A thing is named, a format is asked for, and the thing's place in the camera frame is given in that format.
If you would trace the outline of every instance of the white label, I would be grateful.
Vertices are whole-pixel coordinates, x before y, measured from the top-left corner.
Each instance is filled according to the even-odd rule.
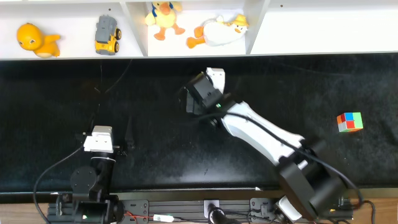
[[[171,215],[154,215],[154,221],[158,222],[173,222],[174,217]]]

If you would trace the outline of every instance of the black table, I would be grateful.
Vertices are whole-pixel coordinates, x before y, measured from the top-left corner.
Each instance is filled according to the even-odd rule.
[[[326,139],[361,188],[397,187],[398,55],[302,55],[0,62],[0,192],[31,192],[45,168],[77,147],[91,115],[136,149],[114,168],[112,191],[261,187],[278,189],[271,163],[226,131],[181,124],[178,91],[206,67],[226,71],[225,92],[292,133]],[[364,129],[338,133],[336,117],[361,112]],[[51,171],[39,191],[70,190],[80,153]]]

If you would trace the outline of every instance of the toy head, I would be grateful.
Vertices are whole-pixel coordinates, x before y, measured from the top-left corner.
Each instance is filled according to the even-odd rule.
[[[37,50],[44,44],[44,35],[35,25],[27,23],[17,31],[17,40],[25,50]]]
[[[235,32],[239,34],[244,34],[246,33],[246,31],[248,31],[249,24],[248,22],[246,22],[246,17],[239,14],[232,22],[231,26],[235,29]]]
[[[165,15],[169,15],[173,9],[173,4],[171,2],[152,2],[152,8],[159,10]]]

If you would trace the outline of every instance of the yellow toy truck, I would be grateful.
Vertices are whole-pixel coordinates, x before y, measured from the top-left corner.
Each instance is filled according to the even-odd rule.
[[[122,32],[117,27],[116,19],[110,16],[100,16],[95,32],[95,52],[101,55],[115,55],[119,51],[117,40],[122,38]]]

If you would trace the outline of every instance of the wooden surface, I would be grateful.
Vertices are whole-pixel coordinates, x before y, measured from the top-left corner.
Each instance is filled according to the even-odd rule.
[[[398,223],[398,198],[371,199],[376,206],[377,224],[397,224]],[[45,212],[47,204],[40,204]],[[351,224],[371,224],[371,206],[366,204],[362,209],[354,214]],[[42,224],[40,217],[33,204],[0,204],[0,224],[20,224],[32,223]]]

